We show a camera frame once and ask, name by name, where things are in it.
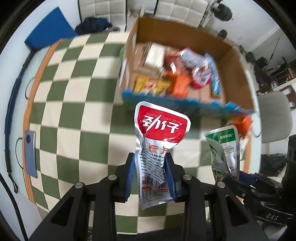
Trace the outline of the red white jinzai snack pouch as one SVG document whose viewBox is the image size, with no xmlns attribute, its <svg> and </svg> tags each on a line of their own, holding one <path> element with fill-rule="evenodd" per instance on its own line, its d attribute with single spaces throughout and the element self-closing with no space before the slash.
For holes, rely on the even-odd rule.
<svg viewBox="0 0 296 241">
<path fill-rule="evenodd" d="M 190 119 L 177 111 L 141 101 L 134 113 L 140 207 L 147 209 L 172 200 L 166 181 L 165 155 L 189 132 Z"/>
</svg>

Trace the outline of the green white dried tofu pouch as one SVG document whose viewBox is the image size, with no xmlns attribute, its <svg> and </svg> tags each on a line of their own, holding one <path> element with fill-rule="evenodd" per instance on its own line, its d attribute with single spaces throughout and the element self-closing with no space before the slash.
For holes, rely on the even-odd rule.
<svg viewBox="0 0 296 241">
<path fill-rule="evenodd" d="M 237 128 L 224 126 L 205 133 L 212 160 L 212 171 L 216 182 L 230 177 L 239 179 L 240 149 Z"/>
</svg>

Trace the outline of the orange snack packet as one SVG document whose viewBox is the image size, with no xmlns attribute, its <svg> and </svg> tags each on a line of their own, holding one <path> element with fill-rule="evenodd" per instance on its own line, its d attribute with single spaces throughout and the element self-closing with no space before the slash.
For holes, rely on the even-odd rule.
<svg viewBox="0 0 296 241">
<path fill-rule="evenodd" d="M 189 86 L 191 83 L 191 77 L 186 74 L 174 74 L 172 71 L 166 71 L 166 77 L 171 82 L 169 95 L 184 99 L 189 94 Z"/>
<path fill-rule="evenodd" d="M 251 124 L 251 117 L 246 115 L 240 118 L 234 118 L 228 125 L 234 125 L 237 128 L 239 137 L 245 138 L 250 130 Z"/>
</svg>

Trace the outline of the yellow snack packet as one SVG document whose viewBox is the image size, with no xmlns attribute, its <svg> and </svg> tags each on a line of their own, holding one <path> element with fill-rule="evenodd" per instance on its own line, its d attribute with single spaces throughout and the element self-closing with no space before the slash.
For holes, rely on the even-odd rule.
<svg viewBox="0 0 296 241">
<path fill-rule="evenodd" d="M 165 96 L 170 88 L 170 80 L 140 75 L 135 80 L 133 93 L 144 96 Z"/>
</svg>

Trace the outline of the long blue snack bar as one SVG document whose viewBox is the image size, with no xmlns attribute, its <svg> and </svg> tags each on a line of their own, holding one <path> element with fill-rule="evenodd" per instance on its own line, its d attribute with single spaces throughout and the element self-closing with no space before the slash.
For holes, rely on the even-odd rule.
<svg viewBox="0 0 296 241">
<path fill-rule="evenodd" d="M 205 53 L 205 57 L 209 61 L 209 66 L 211 67 L 211 96 L 213 98 L 220 99 L 220 78 L 218 68 L 216 66 L 214 58 L 209 54 Z"/>
</svg>

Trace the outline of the brown shrimp snack packet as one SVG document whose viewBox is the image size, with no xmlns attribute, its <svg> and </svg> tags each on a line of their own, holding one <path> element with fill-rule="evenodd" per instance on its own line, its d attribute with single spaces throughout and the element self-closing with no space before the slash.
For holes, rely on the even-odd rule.
<svg viewBox="0 0 296 241">
<path fill-rule="evenodd" d="M 173 74 L 181 74 L 184 70 L 182 60 L 177 52 L 166 52 L 164 56 L 165 69 Z"/>
</svg>

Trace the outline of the red white label snack pouch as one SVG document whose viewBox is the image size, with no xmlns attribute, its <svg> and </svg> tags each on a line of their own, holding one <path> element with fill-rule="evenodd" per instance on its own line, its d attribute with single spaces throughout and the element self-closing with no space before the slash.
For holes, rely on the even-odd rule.
<svg viewBox="0 0 296 241">
<path fill-rule="evenodd" d="M 182 63 L 191 71 L 193 88 L 200 89 L 210 83 L 212 70 L 208 58 L 195 53 L 190 48 L 182 49 L 178 55 Z"/>
</svg>

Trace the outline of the white wafer packet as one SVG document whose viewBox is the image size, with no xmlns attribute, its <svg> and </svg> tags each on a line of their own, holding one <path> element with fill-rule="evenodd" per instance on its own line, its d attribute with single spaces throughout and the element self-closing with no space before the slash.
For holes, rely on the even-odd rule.
<svg viewBox="0 0 296 241">
<path fill-rule="evenodd" d="M 161 70 L 164 65 L 166 47 L 153 42 L 148 42 L 142 56 L 142 65 L 147 68 Z"/>
</svg>

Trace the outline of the green checkered table mat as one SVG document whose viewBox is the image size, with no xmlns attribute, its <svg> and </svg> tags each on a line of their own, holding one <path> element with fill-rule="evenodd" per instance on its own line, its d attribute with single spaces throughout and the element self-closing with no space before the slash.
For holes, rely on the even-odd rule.
<svg viewBox="0 0 296 241">
<path fill-rule="evenodd" d="M 118 88 L 119 54 L 127 33 L 91 34 L 63 40 L 45 57 L 30 92 L 31 112 L 25 130 L 36 133 L 37 178 L 30 177 L 34 202 L 42 219 L 76 183 L 99 182 L 135 151 L 134 110 L 122 104 Z M 204 134 L 224 126 L 222 118 L 189 116 L 186 138 L 170 150 L 185 171 L 214 184 Z M 128 202 L 116 203 L 119 233 L 136 234 L 182 228 L 183 203 L 170 202 L 142 210 L 135 173 Z"/>
</svg>

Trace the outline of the blue smartphone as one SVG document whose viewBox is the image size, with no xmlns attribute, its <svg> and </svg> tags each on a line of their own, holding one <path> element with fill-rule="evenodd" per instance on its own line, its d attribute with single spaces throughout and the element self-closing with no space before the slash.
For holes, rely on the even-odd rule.
<svg viewBox="0 0 296 241">
<path fill-rule="evenodd" d="M 25 130 L 24 154 L 27 174 L 37 178 L 35 131 Z"/>
</svg>

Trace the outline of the brown wooden chair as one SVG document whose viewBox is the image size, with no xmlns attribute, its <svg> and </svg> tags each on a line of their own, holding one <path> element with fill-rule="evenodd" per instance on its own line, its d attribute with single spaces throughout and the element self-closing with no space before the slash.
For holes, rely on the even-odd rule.
<svg viewBox="0 0 296 241">
<path fill-rule="evenodd" d="M 288 99 L 290 103 L 290 110 L 296 109 L 296 93 L 291 85 L 288 85 L 280 90 Z"/>
</svg>

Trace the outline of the open cardboard box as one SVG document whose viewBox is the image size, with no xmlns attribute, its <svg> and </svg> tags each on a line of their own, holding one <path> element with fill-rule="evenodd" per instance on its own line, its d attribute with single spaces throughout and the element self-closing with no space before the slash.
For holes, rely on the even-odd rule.
<svg viewBox="0 0 296 241">
<path fill-rule="evenodd" d="M 170 96 L 170 90 L 165 96 L 134 94 L 135 80 L 140 75 L 168 80 L 164 65 L 161 70 L 142 65 L 142 56 L 148 42 L 165 46 L 166 52 L 178 53 L 190 48 L 203 56 L 209 53 L 219 72 L 220 99 L 211 96 L 211 81 L 200 89 L 193 88 L 190 83 L 189 94 L 184 99 Z M 191 71 L 183 66 L 182 73 L 192 80 Z M 238 49 L 221 38 L 181 23 L 140 17 L 136 19 L 125 44 L 119 89 L 123 103 L 129 109 L 134 109 L 140 101 L 147 101 L 198 115 L 249 115 L 255 109 L 254 92 L 250 88 L 252 80 L 248 64 Z"/>
</svg>

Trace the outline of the black power twister bar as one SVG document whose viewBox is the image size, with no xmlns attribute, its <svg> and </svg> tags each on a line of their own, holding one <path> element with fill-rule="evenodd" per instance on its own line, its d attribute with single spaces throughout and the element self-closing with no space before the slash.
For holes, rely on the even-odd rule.
<svg viewBox="0 0 296 241">
<path fill-rule="evenodd" d="M 32 50 L 30 54 L 28 55 L 27 59 L 25 60 L 25 63 L 22 66 L 22 69 L 16 78 L 16 81 L 13 85 L 13 88 L 11 90 L 10 99 L 8 101 L 8 106 L 6 110 L 6 118 L 5 118 L 5 124 L 4 124 L 4 153 L 5 153 L 5 162 L 6 162 L 6 171 L 8 173 L 8 177 L 10 178 L 14 192 L 18 193 L 19 187 L 16 184 L 15 180 L 12 176 L 12 168 L 11 168 L 11 152 L 10 152 L 10 134 L 11 134 L 11 125 L 13 122 L 13 114 L 15 110 L 16 105 L 16 98 L 18 96 L 20 86 L 22 83 L 23 75 L 29 66 L 29 63 L 31 62 L 34 54 L 36 53 L 36 50 Z"/>
</svg>

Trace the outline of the dark blue clothing bundle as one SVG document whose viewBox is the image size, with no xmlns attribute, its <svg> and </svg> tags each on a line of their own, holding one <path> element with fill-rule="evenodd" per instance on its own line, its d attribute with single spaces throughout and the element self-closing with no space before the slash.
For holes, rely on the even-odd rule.
<svg viewBox="0 0 296 241">
<path fill-rule="evenodd" d="M 111 27 L 113 27 L 113 25 L 107 20 L 107 18 L 88 17 L 76 26 L 75 32 L 78 35 L 101 33 Z"/>
</svg>

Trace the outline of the white quilted chair left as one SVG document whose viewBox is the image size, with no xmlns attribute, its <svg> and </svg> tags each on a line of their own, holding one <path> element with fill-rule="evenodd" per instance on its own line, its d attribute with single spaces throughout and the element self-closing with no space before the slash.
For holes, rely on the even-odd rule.
<svg viewBox="0 0 296 241">
<path fill-rule="evenodd" d="M 88 17 L 106 18 L 112 25 L 126 25 L 127 1 L 125 0 L 80 0 L 78 1 L 81 21 Z"/>
</svg>

